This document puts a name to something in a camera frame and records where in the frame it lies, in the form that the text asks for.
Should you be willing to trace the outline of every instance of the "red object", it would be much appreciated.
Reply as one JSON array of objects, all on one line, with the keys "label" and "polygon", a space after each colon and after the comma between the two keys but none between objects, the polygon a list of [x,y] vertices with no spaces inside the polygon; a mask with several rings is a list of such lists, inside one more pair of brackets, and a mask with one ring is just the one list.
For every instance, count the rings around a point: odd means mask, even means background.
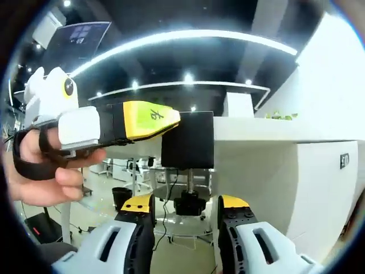
[{"label": "red object", "polygon": [[35,231],[35,233],[36,233],[37,235],[40,235],[39,231],[38,231],[35,227],[33,228],[33,230]]}]

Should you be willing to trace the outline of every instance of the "hand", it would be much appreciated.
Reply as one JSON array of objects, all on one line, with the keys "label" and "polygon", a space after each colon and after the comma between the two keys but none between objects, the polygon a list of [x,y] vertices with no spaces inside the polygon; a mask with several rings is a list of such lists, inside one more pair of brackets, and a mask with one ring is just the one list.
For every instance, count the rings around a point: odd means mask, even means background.
[{"label": "hand", "polygon": [[[58,129],[48,131],[48,141],[55,149],[61,148]],[[20,145],[21,158],[30,163],[47,161],[39,148],[39,131],[31,130]],[[13,200],[21,200],[32,206],[49,207],[56,204],[80,200],[82,194],[83,175],[76,168],[88,167],[102,162],[106,157],[103,149],[94,151],[87,159],[69,162],[67,168],[59,167],[55,178],[44,181],[33,181],[21,176],[14,167],[13,155],[5,156],[6,173],[10,195]]]}]

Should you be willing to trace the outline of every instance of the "black trash bin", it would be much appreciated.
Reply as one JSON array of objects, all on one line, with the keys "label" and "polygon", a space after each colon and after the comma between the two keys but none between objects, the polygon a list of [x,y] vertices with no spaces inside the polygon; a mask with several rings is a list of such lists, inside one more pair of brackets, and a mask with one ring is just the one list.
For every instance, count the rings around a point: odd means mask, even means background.
[{"label": "black trash bin", "polygon": [[112,188],[115,210],[120,211],[125,201],[132,197],[132,191],[125,187]]}]

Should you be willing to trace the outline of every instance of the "black ceiling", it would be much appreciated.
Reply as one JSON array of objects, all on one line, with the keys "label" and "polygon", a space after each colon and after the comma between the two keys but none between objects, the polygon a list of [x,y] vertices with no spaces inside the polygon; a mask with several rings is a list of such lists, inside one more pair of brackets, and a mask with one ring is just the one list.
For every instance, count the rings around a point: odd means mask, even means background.
[{"label": "black ceiling", "polygon": [[[186,29],[216,29],[251,33],[257,0],[73,0],[70,7],[60,11],[67,25],[90,21],[111,21],[97,55],[120,44],[166,31]],[[288,1],[280,28],[275,37],[300,52],[315,30],[321,11],[311,1]],[[224,38],[195,38],[158,43],[127,53],[114,55],[75,77],[81,105],[102,93],[139,84],[173,82],[183,79],[189,71],[195,80],[236,82],[238,69],[244,62],[247,42]],[[24,89],[31,72],[37,68],[42,52],[32,42],[22,45],[22,66],[12,81],[13,91]],[[269,50],[255,74],[253,83],[271,88],[273,94],[295,69],[295,57],[281,51]],[[144,99],[165,103],[187,110],[192,104],[198,110],[214,110],[220,115],[225,87],[154,88],[118,94],[94,103],[114,100]],[[253,95],[254,104],[261,95]]]}]

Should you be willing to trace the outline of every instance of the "tiled floor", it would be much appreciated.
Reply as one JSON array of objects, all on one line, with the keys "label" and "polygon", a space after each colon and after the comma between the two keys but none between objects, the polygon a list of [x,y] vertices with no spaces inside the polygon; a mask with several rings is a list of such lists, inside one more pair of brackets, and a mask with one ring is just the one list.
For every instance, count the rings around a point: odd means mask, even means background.
[{"label": "tiled floor", "polygon": [[[113,197],[111,189],[113,187],[122,187],[125,183],[114,180],[106,175],[97,175],[92,172],[85,171],[87,178],[85,186],[92,189],[91,196],[84,197],[82,201],[71,203],[70,221],[76,227],[87,230],[89,226],[96,227],[108,220],[114,219],[116,211],[114,209]],[[137,195],[149,193],[151,190],[142,187]],[[19,212],[21,219],[25,218],[20,202],[15,202],[15,207]],[[156,219],[158,221],[155,234],[156,241],[161,237],[164,228],[162,220],[164,217],[163,202],[156,198]],[[173,214],[173,202],[167,203],[168,214],[165,225],[169,232],[174,231],[174,235],[182,236],[174,237],[173,244],[168,243],[165,237],[159,244],[158,249],[153,254],[151,273],[211,273],[214,269],[214,253],[213,247],[200,239],[194,242],[192,235],[204,235],[209,229],[209,211],[210,203],[207,204],[207,219],[201,221],[199,217],[189,217],[183,219],[180,225],[175,224]],[[34,216],[43,212],[42,207],[33,207],[24,205],[26,217]],[[48,208],[51,218],[60,223],[60,206]],[[88,233],[78,233],[78,229],[71,226],[73,233],[72,244],[79,247],[83,239]]]}]

